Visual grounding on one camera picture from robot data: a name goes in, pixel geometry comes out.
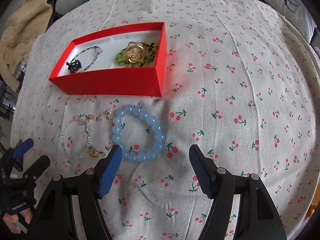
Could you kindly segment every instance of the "blue bead bracelet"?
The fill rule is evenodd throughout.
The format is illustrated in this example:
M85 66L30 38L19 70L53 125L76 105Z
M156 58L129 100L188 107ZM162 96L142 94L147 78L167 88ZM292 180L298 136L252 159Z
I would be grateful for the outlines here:
M126 114L134 114L142 121L146 121L152 127L152 130L155 132L155 142L153 148L147 152L130 152L124 147L122 143L121 130L120 126L122 123L122 117ZM112 140L118 144L122 149L122 155L124 159L128 159L130 162L146 162L147 160L153 160L158 157L158 153L163 150L165 141L165 135L161 132L161 125L157 122L154 115L150 115L147 111L143 110L141 106L132 106L127 105L124 109L119 108L117 110L117 116L113 119L114 127L112 128L113 136Z

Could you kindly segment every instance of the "finger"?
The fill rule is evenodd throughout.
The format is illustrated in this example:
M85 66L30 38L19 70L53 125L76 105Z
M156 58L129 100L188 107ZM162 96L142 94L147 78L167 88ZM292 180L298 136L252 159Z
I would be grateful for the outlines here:
M19 220L18 218L18 215L8 215L8 213L6 213L4 216L3 216L3 220L5 223L15 223Z
M24 220L28 224L30 224L30 221L31 221L31 218L32 218L32 213L31 213L30 208L23 210L22 213L24 214Z
M7 227L10 229L10 231L14 234L20 234L21 233L21 229L18 228L15 224L13 223L6 223Z

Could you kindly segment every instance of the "earring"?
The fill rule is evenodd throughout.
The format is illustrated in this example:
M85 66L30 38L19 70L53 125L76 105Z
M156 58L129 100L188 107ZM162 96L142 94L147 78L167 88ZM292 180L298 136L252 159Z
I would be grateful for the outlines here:
M109 109L109 110L107 110L106 112L105 112L105 114L107 115L106 116L106 118L108 119L108 120L110 120L111 119L111 109Z

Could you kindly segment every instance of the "floor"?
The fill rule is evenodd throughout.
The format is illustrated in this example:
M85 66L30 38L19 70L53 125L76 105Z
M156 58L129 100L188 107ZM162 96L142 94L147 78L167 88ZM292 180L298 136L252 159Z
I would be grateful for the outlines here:
M6 106L12 106L12 109L15 110L17 104L18 94L14 93L11 89L7 88L7 91L10 93L5 93L1 98L1 103ZM4 119L0 117L0 142L7 149L10 147L10 136L11 136L11 126L12 126L13 114L10 114L10 119Z

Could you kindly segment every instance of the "bed sheet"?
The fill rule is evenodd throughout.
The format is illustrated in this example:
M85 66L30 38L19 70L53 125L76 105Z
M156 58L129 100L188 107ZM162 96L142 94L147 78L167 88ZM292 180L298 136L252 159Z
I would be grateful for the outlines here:
M166 23L162 97L68 96L49 82L71 40L100 27L149 21ZM165 151L153 162L121 163L110 193L100 201L114 239L198 238L212 202L188 160L194 143L232 174L259 174L290 238L310 205L320 167L319 62L300 37L257 0L92 0L68 13L35 42L13 119L11 144L35 142L25 168L41 155L51 159L36 198L55 174L78 175L98 161L65 156L60 135L70 119L94 114L91 145L107 153L113 143L105 110L140 105L164 127ZM123 125L126 147L136 152L150 147L148 126L133 117L125 117ZM65 138L73 155L86 143L77 125ZM226 239L233 237L238 203L236 196ZM85 239L79 210L75 217Z

